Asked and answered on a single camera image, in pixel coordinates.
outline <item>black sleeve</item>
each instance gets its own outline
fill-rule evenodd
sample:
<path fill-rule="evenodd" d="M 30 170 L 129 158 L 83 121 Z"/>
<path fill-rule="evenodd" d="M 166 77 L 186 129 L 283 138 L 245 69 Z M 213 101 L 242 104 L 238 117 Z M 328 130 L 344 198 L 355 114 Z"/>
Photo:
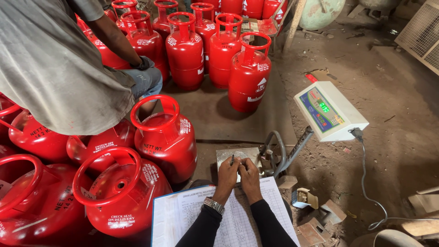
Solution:
<path fill-rule="evenodd" d="M 213 247 L 222 219 L 223 216 L 215 209 L 203 205 L 198 218 L 178 241 L 176 247 Z"/>
<path fill-rule="evenodd" d="M 258 226 L 264 247 L 297 247 L 279 221 L 268 203 L 262 199 L 250 206 L 253 218 Z"/>

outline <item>white arrow logo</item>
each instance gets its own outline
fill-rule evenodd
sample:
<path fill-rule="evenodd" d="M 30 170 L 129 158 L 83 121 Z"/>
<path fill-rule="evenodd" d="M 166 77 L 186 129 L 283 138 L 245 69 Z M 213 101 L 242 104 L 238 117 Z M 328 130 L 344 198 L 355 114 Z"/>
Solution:
<path fill-rule="evenodd" d="M 261 82 L 258 84 L 258 86 L 260 86 L 260 85 L 262 85 L 262 84 L 264 84 L 264 83 L 266 83 L 267 82 L 267 80 L 265 79 L 265 78 L 262 78 L 262 80 L 261 80 Z"/>

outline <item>green digital display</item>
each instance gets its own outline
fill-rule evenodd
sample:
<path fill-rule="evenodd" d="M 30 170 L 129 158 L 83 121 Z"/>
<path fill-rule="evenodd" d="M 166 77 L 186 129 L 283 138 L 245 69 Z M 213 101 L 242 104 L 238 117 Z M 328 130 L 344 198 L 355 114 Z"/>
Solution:
<path fill-rule="evenodd" d="M 322 108 L 322 110 L 327 113 L 329 112 L 329 108 L 325 105 L 325 102 L 323 102 L 323 100 L 318 99 L 317 103 L 320 105 L 320 107 Z"/>

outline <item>human hand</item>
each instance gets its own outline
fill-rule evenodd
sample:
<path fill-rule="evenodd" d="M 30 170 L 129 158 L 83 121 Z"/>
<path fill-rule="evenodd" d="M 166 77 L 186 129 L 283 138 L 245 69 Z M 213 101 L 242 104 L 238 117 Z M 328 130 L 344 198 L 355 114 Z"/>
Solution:
<path fill-rule="evenodd" d="M 230 165 L 232 156 L 221 163 L 218 170 L 218 186 L 216 187 L 215 194 L 212 196 L 212 200 L 218 202 L 221 205 L 225 205 L 227 199 L 229 199 L 230 193 L 236 185 L 238 178 L 238 166 L 241 164 L 241 158 L 235 157 L 233 165 Z"/>
<path fill-rule="evenodd" d="M 239 175 L 241 176 L 241 186 L 247 195 L 250 205 L 262 200 L 261 187 L 259 186 L 259 170 L 250 158 L 241 160 L 239 165 Z"/>

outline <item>metal watch strap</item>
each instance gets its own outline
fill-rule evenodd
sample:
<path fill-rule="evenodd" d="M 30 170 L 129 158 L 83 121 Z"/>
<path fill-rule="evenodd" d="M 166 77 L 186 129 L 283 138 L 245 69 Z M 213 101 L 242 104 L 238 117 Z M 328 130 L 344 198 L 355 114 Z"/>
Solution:
<path fill-rule="evenodd" d="M 212 197 L 208 196 L 206 199 L 204 199 L 203 205 L 209 206 L 213 209 L 215 209 L 220 215 L 224 214 L 225 208 L 223 205 L 219 204 L 218 202 L 212 200 Z"/>

